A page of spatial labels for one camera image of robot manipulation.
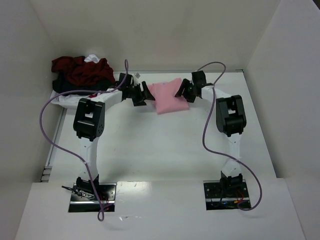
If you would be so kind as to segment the pink t shirt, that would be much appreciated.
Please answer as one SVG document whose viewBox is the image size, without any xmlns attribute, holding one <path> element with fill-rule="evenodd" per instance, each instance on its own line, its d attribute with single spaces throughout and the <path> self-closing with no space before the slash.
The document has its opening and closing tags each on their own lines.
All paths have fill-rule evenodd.
<svg viewBox="0 0 320 240">
<path fill-rule="evenodd" d="M 153 105 L 158 115 L 189 109 L 189 104 L 183 97 L 175 97 L 181 84 L 182 79 L 175 78 L 169 82 L 152 83 L 147 86 L 155 98 Z"/>
</svg>

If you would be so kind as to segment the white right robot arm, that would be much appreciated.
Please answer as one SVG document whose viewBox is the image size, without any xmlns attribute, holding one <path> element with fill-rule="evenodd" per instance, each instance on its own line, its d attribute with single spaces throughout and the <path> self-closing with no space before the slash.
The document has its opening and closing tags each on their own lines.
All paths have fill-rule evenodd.
<svg viewBox="0 0 320 240">
<path fill-rule="evenodd" d="M 204 71 L 191 73 L 192 80 L 183 79 L 175 97 L 183 97 L 193 103 L 197 97 L 211 103 L 211 108 L 202 133 L 203 147 L 216 155 L 227 157 L 220 171 L 220 191 L 222 195 L 237 191 L 243 184 L 240 164 L 240 141 L 247 119 L 240 95 L 230 95 L 215 88 L 215 83 L 208 83 Z M 212 113 L 215 112 L 217 130 L 228 142 L 229 153 L 209 149 L 205 143 L 206 131 Z"/>
</svg>

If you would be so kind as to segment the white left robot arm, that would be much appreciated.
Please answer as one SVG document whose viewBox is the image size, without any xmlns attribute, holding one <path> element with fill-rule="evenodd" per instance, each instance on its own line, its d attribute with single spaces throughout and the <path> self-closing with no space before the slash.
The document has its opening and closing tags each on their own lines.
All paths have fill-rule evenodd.
<svg viewBox="0 0 320 240">
<path fill-rule="evenodd" d="M 81 98 L 78 101 L 73 130 L 80 142 L 80 160 L 83 169 L 76 179 L 75 191 L 95 196 L 99 193 L 99 173 L 97 168 L 98 141 L 105 130 L 105 112 L 109 108 L 131 99 L 135 107 L 145 106 L 146 100 L 154 101 L 145 81 L 135 84 L 133 76 L 120 74 L 119 89 L 108 90 L 99 100 Z"/>
</svg>

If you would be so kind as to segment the white t shirt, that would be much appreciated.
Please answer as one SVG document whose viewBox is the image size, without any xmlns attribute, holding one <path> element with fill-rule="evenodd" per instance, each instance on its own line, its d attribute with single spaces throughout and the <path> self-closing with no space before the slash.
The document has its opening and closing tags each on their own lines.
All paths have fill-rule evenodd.
<svg viewBox="0 0 320 240">
<path fill-rule="evenodd" d="M 84 62 L 85 63 L 90 63 L 93 62 L 95 64 L 99 63 L 101 59 L 99 57 L 97 57 L 95 54 L 89 54 L 85 59 Z"/>
</svg>

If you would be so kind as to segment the dark red t shirt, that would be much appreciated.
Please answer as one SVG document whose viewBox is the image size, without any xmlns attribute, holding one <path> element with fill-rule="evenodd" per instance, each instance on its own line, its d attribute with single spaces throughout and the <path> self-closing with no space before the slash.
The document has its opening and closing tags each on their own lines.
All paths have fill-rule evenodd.
<svg viewBox="0 0 320 240">
<path fill-rule="evenodd" d="M 62 73 L 71 84 L 81 87 L 96 85 L 100 81 L 114 83 L 114 71 L 106 58 L 101 58 L 98 63 L 86 62 L 84 56 L 61 56 L 51 61 L 51 71 Z"/>
</svg>

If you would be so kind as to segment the white plastic laundry basket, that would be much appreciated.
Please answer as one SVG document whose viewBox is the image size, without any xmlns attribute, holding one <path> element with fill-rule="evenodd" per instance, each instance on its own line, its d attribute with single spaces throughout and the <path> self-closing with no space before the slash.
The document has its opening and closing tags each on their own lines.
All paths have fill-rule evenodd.
<svg viewBox="0 0 320 240">
<path fill-rule="evenodd" d="M 89 95 L 77 95 L 77 94 L 71 94 L 71 95 L 60 95 L 58 96 L 58 93 L 55 92 L 54 90 L 52 91 L 50 97 L 54 99 L 51 101 L 53 105 L 59 105 L 65 109 L 76 109 L 78 106 L 78 102 L 81 98 L 86 98 L 86 99 L 96 99 L 100 93 L 91 93 Z"/>
</svg>

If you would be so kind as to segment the black t shirt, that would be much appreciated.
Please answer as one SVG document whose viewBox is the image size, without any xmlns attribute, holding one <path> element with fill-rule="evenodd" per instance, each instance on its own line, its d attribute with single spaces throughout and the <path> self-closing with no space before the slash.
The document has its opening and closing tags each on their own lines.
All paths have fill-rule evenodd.
<svg viewBox="0 0 320 240">
<path fill-rule="evenodd" d="M 79 86 L 73 83 L 70 83 L 66 80 L 63 73 L 59 73 L 56 80 L 52 81 L 52 89 L 56 93 L 63 93 L 69 91 L 77 91 L 71 93 L 72 95 L 88 96 L 94 94 L 97 91 L 106 91 L 107 89 L 114 87 L 115 83 L 111 82 L 108 79 L 99 80 L 97 83 L 94 83 L 91 86 Z"/>
</svg>

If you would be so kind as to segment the aluminium rail at table edge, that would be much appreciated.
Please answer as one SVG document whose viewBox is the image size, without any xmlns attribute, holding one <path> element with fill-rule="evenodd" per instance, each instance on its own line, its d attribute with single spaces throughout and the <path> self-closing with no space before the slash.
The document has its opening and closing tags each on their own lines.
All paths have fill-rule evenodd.
<svg viewBox="0 0 320 240">
<path fill-rule="evenodd" d="M 129 70 L 128 73 L 131 75 L 134 75 L 136 73 L 139 74 L 186 74 L 186 73 L 191 73 L 191 72 L 195 72 L 196 70 Z M 205 73 L 221 73 L 221 70 L 203 70 Z M 114 75 L 120 74 L 120 73 L 124 73 L 124 70 L 121 71 L 114 71 Z M 243 69 L 227 69 L 225 71 L 225 73 L 244 73 Z"/>
</svg>

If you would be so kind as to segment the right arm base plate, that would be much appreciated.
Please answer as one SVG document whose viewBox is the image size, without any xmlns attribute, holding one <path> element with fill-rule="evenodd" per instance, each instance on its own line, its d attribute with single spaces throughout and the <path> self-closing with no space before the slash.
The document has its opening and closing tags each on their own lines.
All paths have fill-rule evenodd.
<svg viewBox="0 0 320 240">
<path fill-rule="evenodd" d="M 239 189 L 225 190 L 224 193 L 222 193 L 219 180 L 204 181 L 203 188 L 207 211 L 234 210 L 239 209 L 239 206 L 243 209 L 251 208 L 249 192 L 245 180 L 243 180 Z"/>
</svg>

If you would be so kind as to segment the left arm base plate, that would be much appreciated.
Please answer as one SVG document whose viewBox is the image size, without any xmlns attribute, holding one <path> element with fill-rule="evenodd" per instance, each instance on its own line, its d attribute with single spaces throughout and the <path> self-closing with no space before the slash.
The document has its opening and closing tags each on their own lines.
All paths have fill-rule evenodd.
<svg viewBox="0 0 320 240">
<path fill-rule="evenodd" d="M 103 183 L 97 189 L 105 213 L 115 211 L 116 187 L 115 183 Z M 67 189 L 71 191 L 69 213 L 97 213 L 101 209 L 93 192 L 80 190 L 76 184 L 73 188 L 67 187 Z"/>
</svg>

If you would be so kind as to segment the left side aluminium rail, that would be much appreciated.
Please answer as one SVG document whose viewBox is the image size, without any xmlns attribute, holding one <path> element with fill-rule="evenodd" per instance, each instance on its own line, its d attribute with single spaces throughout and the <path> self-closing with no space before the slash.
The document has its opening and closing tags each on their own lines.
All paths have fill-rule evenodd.
<svg viewBox="0 0 320 240">
<path fill-rule="evenodd" d="M 57 125 L 56 125 L 56 128 L 55 128 L 55 132 L 54 132 L 54 135 L 53 135 L 53 140 L 52 141 L 55 144 L 57 144 L 59 142 L 65 117 L 66 117 L 66 109 L 63 108 L 61 110 L 61 113 L 60 113 L 60 116 L 59 116 L 59 119 L 58 119 L 58 122 L 57 122 Z M 47 155 L 46 163 L 44 165 L 44 168 L 43 168 L 43 171 L 42 171 L 42 175 L 41 175 L 41 178 L 40 178 L 40 182 L 41 183 L 48 183 L 49 182 L 50 175 L 51 175 L 52 168 L 53 168 L 53 163 L 54 163 L 54 160 L 55 160 L 56 152 L 57 152 L 56 147 L 51 145 L 50 148 L 49 148 L 49 152 L 48 152 L 48 155 Z"/>
</svg>

